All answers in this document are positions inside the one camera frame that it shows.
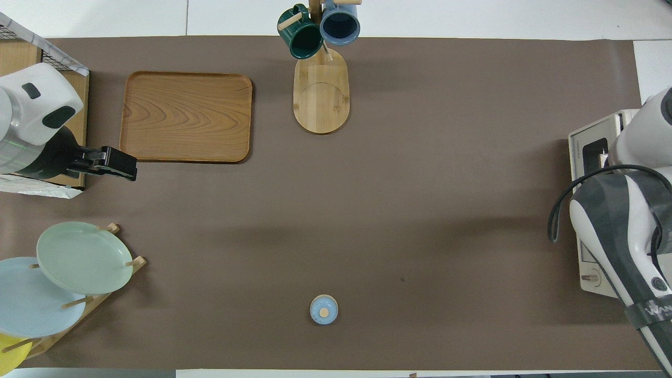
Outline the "wooden serving tray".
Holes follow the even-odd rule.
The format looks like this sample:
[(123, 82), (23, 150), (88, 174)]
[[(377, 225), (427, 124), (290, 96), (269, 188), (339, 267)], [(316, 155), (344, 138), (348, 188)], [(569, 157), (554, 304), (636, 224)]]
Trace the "wooden serving tray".
[(222, 72), (137, 71), (125, 82), (120, 149), (139, 161), (240, 163), (254, 86)]

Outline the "pale green plate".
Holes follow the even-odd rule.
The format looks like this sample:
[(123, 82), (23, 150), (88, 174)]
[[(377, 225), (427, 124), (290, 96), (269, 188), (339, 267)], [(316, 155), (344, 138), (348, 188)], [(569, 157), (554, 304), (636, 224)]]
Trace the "pale green plate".
[(115, 234), (94, 224), (52, 225), (36, 245), (38, 265), (58, 287), (81, 295), (103, 295), (124, 287), (133, 275), (132, 256)]

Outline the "wooden plate rack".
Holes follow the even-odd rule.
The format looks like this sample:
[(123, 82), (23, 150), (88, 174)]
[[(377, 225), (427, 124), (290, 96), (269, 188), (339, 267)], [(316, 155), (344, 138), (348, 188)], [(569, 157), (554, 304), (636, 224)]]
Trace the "wooden plate rack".
[[(115, 234), (117, 236), (118, 232), (118, 226), (114, 223), (111, 223), (108, 226), (101, 227), (98, 226), (100, 229), (105, 229), (108, 230), (109, 232)], [(138, 272), (146, 263), (144, 258), (141, 256), (134, 257), (132, 256), (132, 261), (128, 263), (128, 265), (132, 266), (133, 268), (133, 275)], [(39, 268), (38, 261), (36, 264), (31, 266), (32, 268)], [(32, 339), (32, 348), (29, 354), (27, 355), (27, 358), (30, 358), (35, 355), (43, 354), (46, 350), (50, 349), (51, 346), (53, 346), (60, 338), (64, 337), (66, 333), (68, 333), (72, 328), (77, 326), (79, 323), (86, 318), (89, 314), (91, 314), (92, 311), (96, 307), (98, 307), (100, 304), (102, 304), (113, 292), (108, 293), (108, 294), (103, 294), (103, 295), (83, 295), (84, 298), (74, 301), (72, 303), (67, 303), (63, 306), (63, 308), (68, 308), (72, 306), (76, 306), (78, 303), (84, 303), (86, 304), (86, 308), (84, 309), (84, 312), (82, 313), (81, 318), (70, 328), (63, 330), (62, 332), (55, 333), (53, 335), (49, 335), (48, 337), (41, 337), (41, 338), (31, 338)]]

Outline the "blue mug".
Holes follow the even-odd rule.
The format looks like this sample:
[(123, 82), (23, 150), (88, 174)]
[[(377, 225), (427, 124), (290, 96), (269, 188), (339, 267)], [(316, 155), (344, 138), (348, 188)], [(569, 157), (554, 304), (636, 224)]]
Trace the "blue mug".
[(323, 0), (320, 30), (322, 38), (331, 45), (345, 46), (360, 35), (357, 6), (361, 0)]

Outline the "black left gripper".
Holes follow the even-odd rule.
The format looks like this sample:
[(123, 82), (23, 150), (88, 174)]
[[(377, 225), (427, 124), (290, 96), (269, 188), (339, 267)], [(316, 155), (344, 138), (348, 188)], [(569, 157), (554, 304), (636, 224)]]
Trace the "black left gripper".
[(137, 179), (137, 158), (111, 146), (85, 151), (67, 127), (61, 127), (44, 144), (37, 159), (21, 170), (21, 175), (47, 180), (58, 175), (77, 179), (79, 174), (114, 175), (131, 182)]

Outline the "marble pattern sheet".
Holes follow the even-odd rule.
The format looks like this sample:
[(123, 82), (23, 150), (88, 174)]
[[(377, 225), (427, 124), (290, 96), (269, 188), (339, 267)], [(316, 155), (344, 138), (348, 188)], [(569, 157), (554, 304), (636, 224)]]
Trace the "marble pattern sheet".
[(44, 52), (48, 53), (51, 57), (58, 60), (58, 62), (66, 65), (70, 68), (69, 71), (77, 72), (82, 76), (89, 75), (89, 69), (78, 62), (74, 57), (71, 57), (64, 51), (62, 51), (57, 46), (53, 45), (50, 41), (39, 36), (33, 31), (25, 28), (21, 24), (17, 23), (14, 19), (0, 12), (0, 24), (7, 26), (10, 30), (14, 31), (19, 37), (23, 38), (26, 41), (31, 41), (34, 45), (40, 47)]
[(62, 198), (68, 200), (83, 193), (82, 190), (74, 187), (53, 184), (51, 182), (32, 178), (29, 179), (28, 177), (12, 174), (0, 174), (0, 192)]

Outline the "wooden mug tree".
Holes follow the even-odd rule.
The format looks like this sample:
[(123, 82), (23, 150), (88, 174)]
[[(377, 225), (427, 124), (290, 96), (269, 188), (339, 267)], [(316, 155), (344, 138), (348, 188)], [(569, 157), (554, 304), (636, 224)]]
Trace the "wooden mug tree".
[[(323, 0), (308, 0), (310, 19), (320, 28)], [(314, 134), (328, 134), (343, 126), (350, 115), (347, 63), (322, 38), (316, 55), (297, 59), (293, 75), (293, 114)]]

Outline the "dark green mug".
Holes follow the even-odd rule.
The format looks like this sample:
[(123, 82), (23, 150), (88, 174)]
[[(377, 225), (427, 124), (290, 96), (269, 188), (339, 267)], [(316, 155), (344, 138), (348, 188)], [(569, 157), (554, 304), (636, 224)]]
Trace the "dark green mug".
[(310, 58), (322, 47), (319, 26), (312, 21), (309, 9), (302, 3), (297, 3), (281, 14), (277, 30), (291, 55), (297, 59)]

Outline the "light blue plate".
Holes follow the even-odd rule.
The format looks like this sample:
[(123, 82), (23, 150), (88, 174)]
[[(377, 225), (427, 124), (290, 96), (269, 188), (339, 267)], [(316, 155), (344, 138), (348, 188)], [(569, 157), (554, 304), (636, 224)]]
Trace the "light blue plate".
[(53, 283), (33, 257), (0, 261), (0, 333), (41, 338), (62, 332), (82, 316), (86, 304), (63, 308), (84, 298)]

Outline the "yellow plate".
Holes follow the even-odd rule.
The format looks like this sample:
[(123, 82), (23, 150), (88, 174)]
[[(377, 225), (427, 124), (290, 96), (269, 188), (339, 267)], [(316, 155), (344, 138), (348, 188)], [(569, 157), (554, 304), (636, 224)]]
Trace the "yellow plate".
[(0, 333), (0, 376), (16, 369), (26, 359), (31, 348), (31, 338), (17, 338)]

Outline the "small blue white bell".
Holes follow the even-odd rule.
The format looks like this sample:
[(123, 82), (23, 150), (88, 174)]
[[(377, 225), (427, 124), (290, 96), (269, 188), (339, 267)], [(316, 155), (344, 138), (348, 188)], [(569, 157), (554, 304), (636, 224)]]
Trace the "small blue white bell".
[(338, 302), (331, 295), (318, 295), (310, 303), (309, 315), (320, 326), (334, 323), (339, 315)]

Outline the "brown table mat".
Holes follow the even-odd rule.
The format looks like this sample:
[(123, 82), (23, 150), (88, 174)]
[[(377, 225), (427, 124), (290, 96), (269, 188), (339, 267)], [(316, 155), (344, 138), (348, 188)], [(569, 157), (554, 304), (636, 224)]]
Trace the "brown table mat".
[[(569, 132), (639, 108), (631, 41), (360, 38), (351, 112), (295, 120), (278, 36), (55, 39), (91, 71), (87, 142), (118, 146), (137, 71), (254, 84), (240, 164), (139, 163), (71, 200), (0, 192), (0, 259), (62, 221), (147, 260), (33, 368), (655, 370), (617, 299), (582, 290)], [(317, 325), (321, 294), (338, 318)]]

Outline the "white toaster oven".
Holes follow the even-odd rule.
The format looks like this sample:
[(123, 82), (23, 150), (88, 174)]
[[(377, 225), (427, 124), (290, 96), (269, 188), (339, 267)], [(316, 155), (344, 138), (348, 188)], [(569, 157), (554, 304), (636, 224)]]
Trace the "white toaster oven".
[[(568, 136), (571, 178), (576, 180), (609, 165), (612, 145), (632, 121), (637, 109), (625, 109), (601, 118)], [(607, 279), (590, 249), (579, 234), (576, 235), (581, 289), (596, 295), (617, 298), (617, 292)]]

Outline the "wooden shelf box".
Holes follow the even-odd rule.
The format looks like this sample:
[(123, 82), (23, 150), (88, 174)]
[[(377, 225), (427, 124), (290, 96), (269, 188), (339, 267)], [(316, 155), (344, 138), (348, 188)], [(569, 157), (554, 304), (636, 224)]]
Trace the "wooden shelf box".
[[(43, 61), (43, 51), (23, 40), (0, 40), (0, 77), (19, 71), (38, 62)], [(70, 85), (77, 92), (83, 103), (83, 108), (65, 124), (78, 144), (86, 145), (87, 136), (87, 100), (89, 93), (89, 77), (74, 71), (60, 71)], [(86, 175), (80, 174), (78, 178), (67, 175), (58, 175), (48, 182), (62, 184), (83, 190), (86, 186)]]

